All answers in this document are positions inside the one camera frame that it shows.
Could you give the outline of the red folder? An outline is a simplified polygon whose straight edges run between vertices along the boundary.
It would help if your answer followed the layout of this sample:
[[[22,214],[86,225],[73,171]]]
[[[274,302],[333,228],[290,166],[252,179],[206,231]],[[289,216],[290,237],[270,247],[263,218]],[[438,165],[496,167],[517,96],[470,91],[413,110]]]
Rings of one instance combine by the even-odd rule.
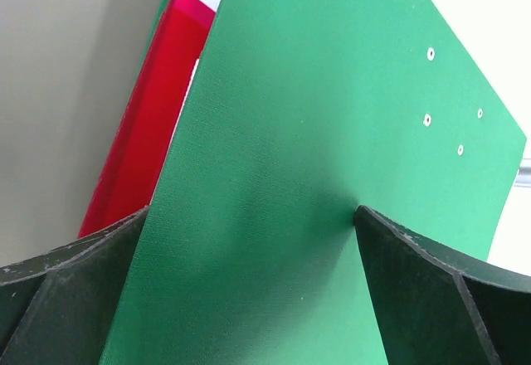
[[[150,204],[214,17],[200,0],[169,0],[81,224],[81,237]]]

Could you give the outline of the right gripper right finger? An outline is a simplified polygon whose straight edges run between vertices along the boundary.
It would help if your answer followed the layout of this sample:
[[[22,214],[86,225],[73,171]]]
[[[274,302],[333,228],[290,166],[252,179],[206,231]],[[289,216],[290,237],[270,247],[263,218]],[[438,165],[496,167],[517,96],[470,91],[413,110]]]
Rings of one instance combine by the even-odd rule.
[[[528,364],[530,278],[417,234],[371,207],[354,213],[390,364]]]

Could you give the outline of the dark green binder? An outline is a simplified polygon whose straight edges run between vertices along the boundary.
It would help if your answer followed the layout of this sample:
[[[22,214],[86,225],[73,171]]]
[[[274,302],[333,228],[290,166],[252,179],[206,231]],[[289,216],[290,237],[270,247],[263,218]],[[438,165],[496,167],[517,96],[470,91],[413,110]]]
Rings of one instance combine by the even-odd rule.
[[[100,361],[384,364],[356,208],[483,259],[525,142],[431,0],[221,0]]]

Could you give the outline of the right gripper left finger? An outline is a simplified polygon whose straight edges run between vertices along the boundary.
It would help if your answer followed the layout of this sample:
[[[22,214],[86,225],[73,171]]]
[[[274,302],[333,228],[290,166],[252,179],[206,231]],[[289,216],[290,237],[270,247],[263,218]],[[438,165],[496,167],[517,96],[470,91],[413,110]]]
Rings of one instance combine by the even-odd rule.
[[[99,362],[147,214],[2,267],[3,364]]]

